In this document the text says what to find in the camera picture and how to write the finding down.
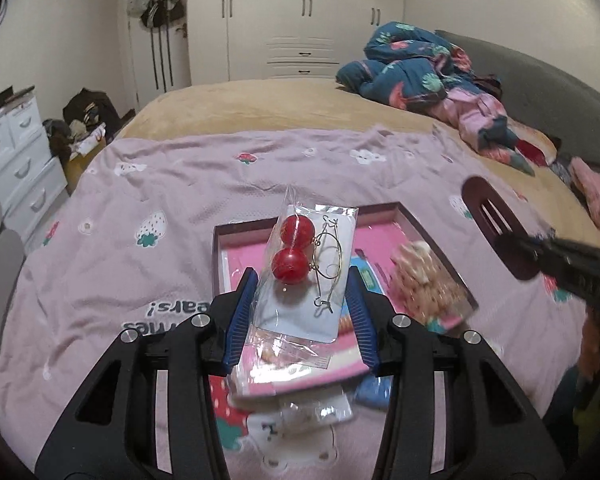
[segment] pink fabric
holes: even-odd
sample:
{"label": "pink fabric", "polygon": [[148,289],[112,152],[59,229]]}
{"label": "pink fabric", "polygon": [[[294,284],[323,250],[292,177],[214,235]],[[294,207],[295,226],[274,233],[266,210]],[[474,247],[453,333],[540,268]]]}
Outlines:
{"label": "pink fabric", "polygon": [[579,156],[571,159],[569,171],[573,183],[587,198],[593,223],[600,229],[600,173],[593,171]]}
{"label": "pink fabric", "polygon": [[450,124],[460,132],[460,137],[478,151],[478,133],[491,128],[493,120],[507,113],[494,96],[485,92],[472,94],[461,88],[451,89],[446,98],[429,108],[429,115]]}
{"label": "pink fabric", "polygon": [[451,51],[451,59],[454,60],[454,65],[463,72],[469,72],[471,70],[471,59],[459,46],[454,45],[454,49]]}

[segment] red bead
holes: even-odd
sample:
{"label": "red bead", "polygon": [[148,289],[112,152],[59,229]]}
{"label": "red bead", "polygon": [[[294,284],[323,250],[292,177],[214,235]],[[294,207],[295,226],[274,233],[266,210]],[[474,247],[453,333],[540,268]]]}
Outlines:
{"label": "red bead", "polygon": [[314,223],[304,215],[291,215],[282,222],[280,239],[287,247],[304,249],[315,237]]}
{"label": "red bead", "polygon": [[309,273],[309,260],[302,250],[285,247],[273,257],[271,272],[282,283],[295,285],[302,282]]}

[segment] plastic bag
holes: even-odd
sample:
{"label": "plastic bag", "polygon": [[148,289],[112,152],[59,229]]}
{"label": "plastic bag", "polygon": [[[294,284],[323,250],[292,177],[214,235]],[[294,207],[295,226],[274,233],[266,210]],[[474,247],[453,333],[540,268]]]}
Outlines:
{"label": "plastic bag", "polygon": [[265,252],[253,324],[299,340],[338,336],[358,210],[302,200],[287,188]]}
{"label": "plastic bag", "polygon": [[283,432],[296,434],[349,420],[353,412],[342,388],[336,386],[280,402],[280,415]]}
{"label": "plastic bag", "polygon": [[428,326],[449,314],[464,317],[464,312],[455,308],[466,300],[464,288],[451,278],[426,242],[399,246],[391,260],[395,267],[389,292],[413,319]]}

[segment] white wardrobe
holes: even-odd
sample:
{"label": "white wardrobe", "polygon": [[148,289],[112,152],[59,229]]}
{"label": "white wardrobe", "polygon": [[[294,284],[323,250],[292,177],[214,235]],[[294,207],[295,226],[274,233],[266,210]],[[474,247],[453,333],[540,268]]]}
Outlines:
{"label": "white wardrobe", "polygon": [[192,84],[333,77],[404,0],[188,0]]}

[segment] white dresser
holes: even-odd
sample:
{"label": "white dresser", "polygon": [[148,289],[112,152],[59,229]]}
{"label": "white dresser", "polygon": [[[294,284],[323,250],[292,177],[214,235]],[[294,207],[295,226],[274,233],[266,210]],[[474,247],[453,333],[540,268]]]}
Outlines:
{"label": "white dresser", "polygon": [[0,110],[0,204],[2,221],[24,243],[66,186],[52,158],[35,96]]}

